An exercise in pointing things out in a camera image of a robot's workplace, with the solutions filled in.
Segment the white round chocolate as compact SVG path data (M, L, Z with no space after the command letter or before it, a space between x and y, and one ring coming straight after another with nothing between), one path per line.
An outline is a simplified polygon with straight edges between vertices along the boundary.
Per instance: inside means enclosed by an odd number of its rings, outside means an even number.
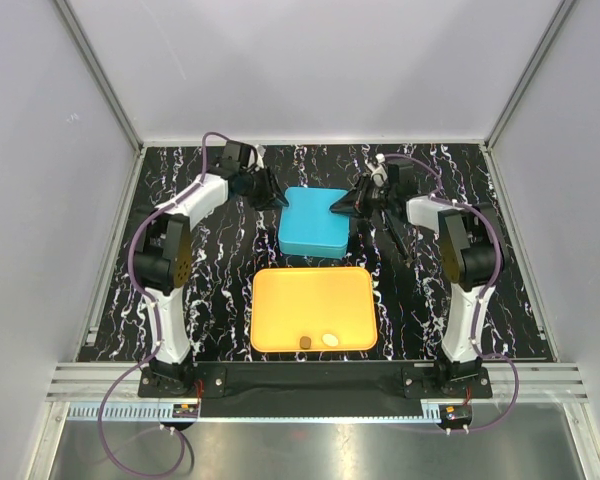
M322 341L325 345L329 347L336 347L339 345L338 338L333 334L324 334L322 336Z

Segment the small circuit board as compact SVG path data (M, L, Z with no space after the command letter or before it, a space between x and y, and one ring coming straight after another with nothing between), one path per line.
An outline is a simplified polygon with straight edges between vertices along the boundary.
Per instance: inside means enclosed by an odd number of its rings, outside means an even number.
M199 415L198 404L175 404L173 407L173 416L182 418L194 418Z
M470 420L472 408L469 405L450 405L444 409L444 418L448 421Z

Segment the left small circuit board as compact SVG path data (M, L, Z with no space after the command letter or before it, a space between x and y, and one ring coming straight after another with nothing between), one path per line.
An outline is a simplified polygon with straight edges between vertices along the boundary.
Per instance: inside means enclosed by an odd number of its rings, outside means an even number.
M194 418L199 415L198 404L175 404L173 407L173 416L182 418Z

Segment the teal tin box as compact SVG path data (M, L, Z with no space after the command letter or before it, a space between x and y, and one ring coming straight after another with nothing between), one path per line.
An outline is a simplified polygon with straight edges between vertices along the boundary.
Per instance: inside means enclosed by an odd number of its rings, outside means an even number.
M286 255L342 259L347 252L349 218L334 214L330 207L346 190L289 187L288 206L278 228L280 251Z

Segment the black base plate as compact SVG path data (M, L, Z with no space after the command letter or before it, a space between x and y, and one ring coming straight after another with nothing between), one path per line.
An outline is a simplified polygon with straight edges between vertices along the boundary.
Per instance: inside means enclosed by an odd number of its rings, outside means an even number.
M407 417L423 400L493 397L485 369L442 387L430 363L411 361L200 362L181 384L144 371L141 398L199 399L205 419Z

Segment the right small circuit board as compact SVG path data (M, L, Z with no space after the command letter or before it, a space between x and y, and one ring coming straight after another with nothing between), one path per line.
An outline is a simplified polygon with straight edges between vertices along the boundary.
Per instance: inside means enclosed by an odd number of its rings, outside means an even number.
M450 405L444 409L444 418L448 421L470 420L472 408L469 405Z

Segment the orange plastic tray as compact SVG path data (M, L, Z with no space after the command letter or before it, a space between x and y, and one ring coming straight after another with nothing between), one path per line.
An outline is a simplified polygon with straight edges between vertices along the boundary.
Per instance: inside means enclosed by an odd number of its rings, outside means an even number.
M329 347L324 334L339 345ZM311 338L302 349L300 339ZM269 268L253 279L250 340L262 353L367 351L378 339L372 278L361 267Z

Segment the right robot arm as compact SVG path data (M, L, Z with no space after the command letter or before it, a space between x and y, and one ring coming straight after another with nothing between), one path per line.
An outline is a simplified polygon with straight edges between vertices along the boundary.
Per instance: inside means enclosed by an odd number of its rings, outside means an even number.
M451 284L447 328L430 382L446 396L466 393L480 381L480 330L496 281L508 261L495 210L441 197L432 167L405 154L378 154L330 211L369 219L376 211L438 236L440 263Z

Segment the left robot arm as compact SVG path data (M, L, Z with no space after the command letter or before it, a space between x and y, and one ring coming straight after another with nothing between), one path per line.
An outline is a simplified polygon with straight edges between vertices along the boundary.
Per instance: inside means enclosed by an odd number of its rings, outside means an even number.
M127 257L129 278L148 310L151 351L140 363L143 380L166 395L202 391L195 377L184 320L183 289L193 268L192 231L235 196L257 211L288 205L275 175L264 163L265 148L227 138L219 157L201 147L202 169L171 199L144 213Z

